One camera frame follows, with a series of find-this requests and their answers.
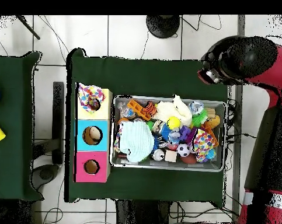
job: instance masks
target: green table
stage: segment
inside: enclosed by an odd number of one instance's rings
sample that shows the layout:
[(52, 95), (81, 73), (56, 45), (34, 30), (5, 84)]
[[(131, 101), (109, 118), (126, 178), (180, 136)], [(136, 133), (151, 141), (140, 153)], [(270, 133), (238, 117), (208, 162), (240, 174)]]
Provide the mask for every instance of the green table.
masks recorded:
[(65, 200), (118, 198), (127, 200), (211, 201), (222, 206), (223, 171), (175, 171), (112, 167), (107, 183), (73, 182), (75, 83), (108, 88), (113, 95), (172, 97), (227, 102), (225, 85), (205, 85), (197, 77), (201, 61), (88, 58), (82, 49), (67, 59)]
[(40, 200), (30, 184), (32, 165), (32, 72), (39, 52), (0, 57), (0, 199)]

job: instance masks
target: metal tray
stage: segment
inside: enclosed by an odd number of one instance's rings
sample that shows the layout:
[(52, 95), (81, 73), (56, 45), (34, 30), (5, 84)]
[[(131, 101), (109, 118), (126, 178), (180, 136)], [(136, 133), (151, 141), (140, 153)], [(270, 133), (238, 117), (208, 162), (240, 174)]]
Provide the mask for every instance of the metal tray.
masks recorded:
[[(114, 140), (117, 134), (117, 122), (120, 119), (120, 111), (116, 107), (119, 102), (128, 103), (131, 99), (142, 106), (146, 105), (147, 101), (152, 101), (154, 104), (163, 102), (172, 102), (172, 98), (160, 98), (160, 97), (146, 97), (146, 96), (115, 96), (113, 99), (113, 121), (111, 122), (111, 145), (110, 145), (110, 163), (115, 167), (136, 167), (146, 169), (170, 169), (170, 170), (187, 170), (187, 171), (202, 171), (202, 172), (220, 172), (225, 166), (225, 145), (226, 145), (226, 132), (227, 132), (227, 119), (228, 119), (228, 107), (225, 102), (222, 101), (207, 101), (202, 100), (204, 106), (207, 108), (214, 108), (216, 115), (221, 119), (221, 123), (213, 129), (214, 135), (217, 137), (219, 146), (215, 148), (216, 157), (209, 160), (206, 163), (185, 164), (179, 157), (176, 162), (157, 162), (152, 159), (139, 162), (138, 164), (123, 164), (120, 158), (115, 155), (117, 152), (113, 149)], [(189, 104), (193, 100), (182, 99), (182, 102)]]

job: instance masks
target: yellow box section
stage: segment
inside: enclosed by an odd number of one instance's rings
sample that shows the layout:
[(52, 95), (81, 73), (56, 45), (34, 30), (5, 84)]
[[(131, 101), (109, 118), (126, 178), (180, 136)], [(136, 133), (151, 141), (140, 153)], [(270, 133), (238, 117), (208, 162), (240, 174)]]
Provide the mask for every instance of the yellow box section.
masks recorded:
[(105, 100), (101, 102), (100, 109), (94, 113), (89, 113), (82, 108), (81, 103), (78, 101), (78, 119), (79, 120), (110, 120), (110, 112), (112, 107), (113, 94), (109, 89), (102, 89), (103, 94), (106, 96)]

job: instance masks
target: colorful wooden box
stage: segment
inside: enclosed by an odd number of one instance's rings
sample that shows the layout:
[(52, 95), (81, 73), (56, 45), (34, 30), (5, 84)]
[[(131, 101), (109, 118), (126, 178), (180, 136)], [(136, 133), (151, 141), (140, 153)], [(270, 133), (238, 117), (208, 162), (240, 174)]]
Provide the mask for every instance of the colorful wooden box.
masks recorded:
[[(108, 89), (102, 89), (102, 92), (105, 99), (94, 113), (84, 110), (77, 97), (76, 112), (78, 119), (75, 123), (77, 136), (74, 182), (105, 183), (110, 173), (110, 118), (113, 95)], [(100, 139), (96, 140), (95, 144), (90, 145), (86, 137), (91, 138), (90, 133), (95, 130), (94, 128), (99, 130)]]

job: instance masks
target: white tile floor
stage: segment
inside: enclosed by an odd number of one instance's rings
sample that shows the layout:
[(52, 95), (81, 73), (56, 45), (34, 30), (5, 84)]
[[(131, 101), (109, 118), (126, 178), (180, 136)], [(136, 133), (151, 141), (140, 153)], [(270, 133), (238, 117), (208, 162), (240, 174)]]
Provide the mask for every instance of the white tile floor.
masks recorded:
[[(194, 31), (187, 23), (183, 23), (183, 59), (199, 60), (215, 42), (224, 37), (237, 34), (237, 15), (220, 15), (220, 17), (221, 30), (214, 30), (200, 23), (199, 31)], [(37, 139), (51, 138), (53, 82), (63, 81), (66, 83), (66, 69), (64, 66), (42, 65), (65, 65), (64, 59), (66, 59), (68, 51), (77, 47), (85, 49), (87, 56), (90, 57), (109, 55), (140, 59), (147, 37), (148, 42), (143, 59), (180, 59), (181, 25), (177, 31), (177, 38), (164, 40), (155, 38), (151, 34), (147, 36), (146, 16), (46, 16), (52, 28), (60, 36), (68, 49), (67, 51), (60, 42), (62, 56), (58, 39), (54, 32), (45, 24), (45, 17), (41, 16), (43, 20), (38, 16), (25, 16), (25, 18), (28, 24), (33, 26), (36, 33), (41, 37), (40, 40), (34, 38), (17, 19), (11, 20), (6, 18), (0, 21), (0, 42), (10, 56), (21, 56), (31, 50), (43, 53), (40, 65), (37, 67), (39, 71), (36, 71), (34, 77), (36, 106), (35, 138)], [(197, 27), (197, 15), (184, 15), (184, 18), (194, 27)], [(218, 15), (202, 15), (201, 20), (214, 27), (220, 27)], [(245, 31), (246, 36), (281, 35), (282, 23), (274, 16), (247, 15)], [(282, 44), (282, 41), (277, 38), (273, 38), (273, 41)], [(1, 45), (0, 55), (6, 55)], [(252, 86), (243, 87), (243, 132), (252, 135), (257, 134), (268, 102), (269, 97), (264, 90)], [(243, 184), (254, 141), (252, 138), (242, 137), (240, 201), (243, 198)], [(50, 156), (38, 158), (34, 165), (37, 167), (46, 163), (51, 163)], [(34, 206), (36, 224), (42, 224), (46, 212), (51, 208), (57, 207), (58, 192), (63, 178), (64, 167), (54, 181), (43, 187), (41, 192), (44, 200), (36, 203)], [(68, 204), (63, 200), (63, 192), (64, 188), (62, 187), (59, 208), (63, 211), (63, 217), (57, 224), (84, 224), (91, 221), (93, 223), (86, 224), (105, 224), (98, 222), (116, 223), (115, 206), (110, 199), (81, 199), (76, 203)], [(232, 195), (232, 170), (228, 172), (227, 193)], [(183, 202), (182, 207), (190, 216), (212, 208), (211, 204), (207, 202)], [(230, 198), (226, 200), (226, 207), (231, 208)], [(172, 205), (171, 211), (177, 212), (176, 204)], [(51, 222), (55, 219), (56, 213), (51, 212), (48, 214), (46, 222)], [(187, 221), (227, 222), (230, 219), (222, 212), (214, 211), (201, 215), (198, 218), (187, 219)], [(175, 222), (176, 220), (170, 219), (170, 223)]]

